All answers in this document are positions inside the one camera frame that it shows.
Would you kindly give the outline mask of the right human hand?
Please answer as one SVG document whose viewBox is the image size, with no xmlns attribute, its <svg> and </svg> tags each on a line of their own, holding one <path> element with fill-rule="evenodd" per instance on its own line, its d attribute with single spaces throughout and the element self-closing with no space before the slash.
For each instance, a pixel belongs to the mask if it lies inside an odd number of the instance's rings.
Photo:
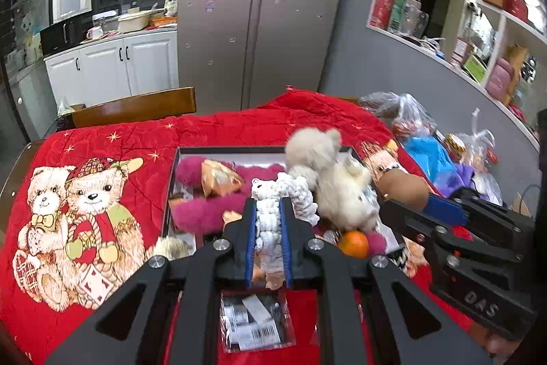
<svg viewBox="0 0 547 365">
<path fill-rule="evenodd" d="M 487 327 L 483 327 L 474 322 L 467 333 L 490 355 L 496 359 L 504 359 L 510 357 L 517 350 L 520 341 L 509 341 L 495 334 Z"/>
</svg>

